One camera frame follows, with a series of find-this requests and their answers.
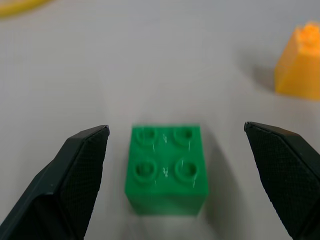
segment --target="white table surface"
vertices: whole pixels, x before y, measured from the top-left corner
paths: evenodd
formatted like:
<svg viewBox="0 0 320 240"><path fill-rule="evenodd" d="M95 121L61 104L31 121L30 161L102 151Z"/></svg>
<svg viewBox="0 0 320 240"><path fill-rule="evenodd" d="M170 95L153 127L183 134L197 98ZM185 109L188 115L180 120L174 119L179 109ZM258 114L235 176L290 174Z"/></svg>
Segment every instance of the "white table surface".
<svg viewBox="0 0 320 240"><path fill-rule="evenodd" d="M55 0L0 21L0 222L77 132L108 124L86 240L289 240L243 126L320 151L320 103L277 96L272 71L319 0ZM211 194L197 218L132 214L134 123L200 123Z"/></svg>

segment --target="green lego brick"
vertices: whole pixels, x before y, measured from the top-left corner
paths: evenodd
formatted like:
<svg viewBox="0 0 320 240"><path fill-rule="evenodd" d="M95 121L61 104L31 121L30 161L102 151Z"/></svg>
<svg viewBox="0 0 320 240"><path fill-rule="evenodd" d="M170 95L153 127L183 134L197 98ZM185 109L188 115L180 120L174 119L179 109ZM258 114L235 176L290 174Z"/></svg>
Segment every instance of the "green lego brick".
<svg viewBox="0 0 320 240"><path fill-rule="evenodd" d="M197 215L209 194L200 127L134 126L125 194L139 215Z"/></svg>

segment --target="orange plastic block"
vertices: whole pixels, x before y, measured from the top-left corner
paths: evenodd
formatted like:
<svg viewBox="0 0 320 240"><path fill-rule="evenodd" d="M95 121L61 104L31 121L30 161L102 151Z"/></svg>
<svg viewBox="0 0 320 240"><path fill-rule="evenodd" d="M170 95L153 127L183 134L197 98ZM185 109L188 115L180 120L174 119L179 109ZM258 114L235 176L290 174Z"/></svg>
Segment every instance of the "orange plastic block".
<svg viewBox="0 0 320 240"><path fill-rule="evenodd" d="M275 92L320 100L320 27L297 27L275 67Z"/></svg>

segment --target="textured gripper pad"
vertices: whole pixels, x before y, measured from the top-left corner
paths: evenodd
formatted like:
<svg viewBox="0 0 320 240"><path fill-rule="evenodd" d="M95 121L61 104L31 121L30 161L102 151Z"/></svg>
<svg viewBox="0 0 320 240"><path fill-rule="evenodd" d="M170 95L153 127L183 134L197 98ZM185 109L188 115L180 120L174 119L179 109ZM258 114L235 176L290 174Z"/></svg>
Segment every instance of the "textured gripper pad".
<svg viewBox="0 0 320 240"><path fill-rule="evenodd" d="M295 148L286 142L286 135L277 134L274 127L268 130L266 126L249 122L245 132L262 185L289 235L296 239L314 214L320 199L320 182ZM303 140L293 132L287 133Z"/></svg>
<svg viewBox="0 0 320 240"><path fill-rule="evenodd" d="M108 128L89 137L79 150L64 182L60 200L79 239L83 239L100 188Z"/></svg>

